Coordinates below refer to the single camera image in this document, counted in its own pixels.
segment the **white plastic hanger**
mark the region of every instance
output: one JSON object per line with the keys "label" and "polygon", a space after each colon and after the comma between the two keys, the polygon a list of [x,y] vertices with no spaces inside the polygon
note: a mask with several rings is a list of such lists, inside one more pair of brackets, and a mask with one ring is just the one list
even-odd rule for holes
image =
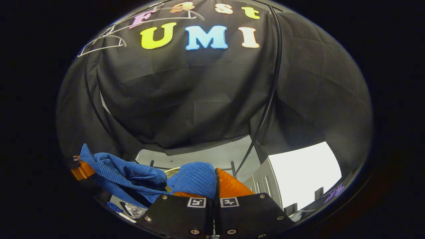
{"label": "white plastic hanger", "polygon": [[[128,18],[126,18],[126,19],[124,19],[124,20],[122,20],[122,21],[116,22],[116,23],[115,23],[112,27],[109,27],[108,29],[106,29],[106,30],[105,30],[102,34],[100,34],[100,35],[99,35],[96,39],[94,39],[94,40],[92,40],[91,42],[87,43],[87,44],[84,46],[84,48],[81,50],[81,53],[80,53],[77,57],[81,57],[81,56],[84,56],[84,55],[86,55],[86,54],[89,54],[89,53],[91,53],[91,52],[93,52],[93,51],[103,50],[103,49],[106,49],[106,48],[120,47],[120,46],[127,47],[127,44],[126,44],[126,42],[124,41],[124,39],[122,39],[121,37],[118,37],[118,36],[112,35],[112,34],[114,34],[114,33],[118,32],[118,31],[124,30],[124,29],[126,29],[126,28],[128,29],[129,27],[132,27],[132,26],[139,26],[139,25],[141,25],[141,24],[143,24],[143,23],[154,22],[154,21],[160,21],[160,20],[172,20],[172,19],[195,19],[195,18],[199,18],[201,21],[205,21],[205,18],[203,18],[200,14],[198,14],[198,13],[196,13],[196,12],[192,11],[192,10],[181,9],[181,8],[161,8],[161,9],[157,9],[157,7],[159,7],[159,6],[156,6],[153,10],[147,10],[147,11],[144,11],[144,12],[142,12],[142,13],[138,13],[138,14],[136,14],[136,15],[133,15],[133,16],[131,16],[131,17],[128,17]],[[137,16],[137,15],[140,15],[140,14],[143,14],[143,13],[146,13],[146,12],[150,12],[150,11],[159,11],[159,10],[167,10],[167,9],[179,9],[179,10],[187,11],[187,17],[167,17],[167,18],[161,18],[161,19],[147,20],[147,21],[144,21],[144,22],[141,22],[141,23],[132,24],[132,25],[130,25],[130,26],[125,26],[125,27],[123,27],[123,28],[120,28],[120,29],[115,30],[115,26],[116,26],[116,25],[118,25],[118,24],[120,24],[120,23],[122,23],[122,22],[124,22],[124,21],[126,21],[126,20],[128,20],[128,19],[131,19],[131,18],[133,18],[134,16]],[[90,51],[84,52],[84,50],[87,48],[87,46],[88,46],[88,45],[90,45],[90,44],[91,44],[91,46],[94,46],[94,44],[96,44],[96,42],[97,42],[99,39],[101,39],[101,38],[106,38],[106,37],[114,37],[114,38],[118,38],[118,39],[119,39],[118,45],[116,45],[116,46],[106,46],[106,47],[102,47],[102,48],[98,48],[98,49],[94,49],[94,50],[90,50]]]}

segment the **gray surface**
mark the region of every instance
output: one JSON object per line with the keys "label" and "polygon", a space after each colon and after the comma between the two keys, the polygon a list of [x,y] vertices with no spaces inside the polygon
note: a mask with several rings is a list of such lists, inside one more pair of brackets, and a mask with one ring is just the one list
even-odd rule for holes
{"label": "gray surface", "polygon": [[124,210],[124,208],[119,203],[119,202],[125,202],[124,200],[121,200],[121,199],[117,198],[116,196],[112,195],[112,197],[110,198],[109,202],[117,205],[117,207],[119,207],[121,210],[123,210],[124,211],[123,212],[124,215],[126,215],[128,217],[131,217],[129,214],[127,214],[127,212]]}
{"label": "gray surface", "polygon": [[[230,162],[233,161],[235,163],[235,168],[238,168],[250,144],[251,138],[246,136],[240,140],[214,148],[172,156],[143,149],[137,155],[136,161],[140,164],[150,165],[151,160],[154,160],[155,163],[153,166],[161,168],[177,168],[191,162],[207,162],[212,164],[214,168],[221,169],[231,168]],[[237,174],[237,179],[244,182],[258,169],[258,167],[260,167],[260,160],[258,159],[255,148],[252,148],[251,153]]]}
{"label": "gray surface", "polygon": [[243,181],[254,193],[266,193],[282,208],[282,198],[275,173],[269,158],[249,177]]}

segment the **blue cloth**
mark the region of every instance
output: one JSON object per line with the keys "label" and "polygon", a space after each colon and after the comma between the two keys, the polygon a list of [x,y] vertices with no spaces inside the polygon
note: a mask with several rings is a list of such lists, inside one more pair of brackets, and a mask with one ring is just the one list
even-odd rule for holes
{"label": "blue cloth", "polygon": [[167,180],[171,194],[175,192],[194,193],[214,199],[217,177],[214,167],[205,162],[194,162],[180,167],[176,175]]}
{"label": "blue cloth", "polygon": [[108,205],[108,207],[112,210],[114,210],[117,213],[123,213],[124,211],[122,209],[120,209],[117,205],[111,203],[111,202],[107,202],[106,205]]}
{"label": "blue cloth", "polygon": [[81,149],[79,159],[88,163],[98,174],[91,177],[97,184],[133,205],[147,208],[128,195],[119,185],[142,195],[150,203],[161,194],[169,194],[165,189],[167,176],[159,169],[127,162],[108,153],[92,155],[86,144]]}

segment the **black cloth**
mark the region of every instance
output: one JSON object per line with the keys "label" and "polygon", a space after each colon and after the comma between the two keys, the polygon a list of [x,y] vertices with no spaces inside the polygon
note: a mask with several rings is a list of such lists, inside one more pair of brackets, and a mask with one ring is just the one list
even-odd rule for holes
{"label": "black cloth", "polygon": [[[184,1],[166,2],[159,8]],[[84,57],[76,58],[58,98],[57,130],[65,157],[77,155],[83,143],[93,153],[108,152],[125,160],[145,148],[167,155],[215,147],[253,136],[272,84],[276,32],[266,6],[234,0],[193,0],[193,11],[205,18],[161,20],[116,33],[127,47],[95,51],[88,56],[88,84],[102,120],[91,108],[84,85]],[[233,14],[217,13],[216,3],[232,6]],[[245,15],[253,7],[260,19]],[[185,17],[158,11],[149,18]],[[343,176],[367,155],[372,131],[367,85],[349,53],[329,34],[297,13],[278,12],[283,46],[275,98],[255,142],[260,161],[322,141],[334,152]],[[176,22],[172,40],[163,47],[141,47],[140,32]],[[130,25],[119,24],[117,28]],[[208,32],[221,25],[227,49],[188,51],[187,26]],[[260,48],[245,48],[238,27],[256,29]],[[100,39],[95,48],[116,44]],[[105,105],[102,106],[102,93]]]}

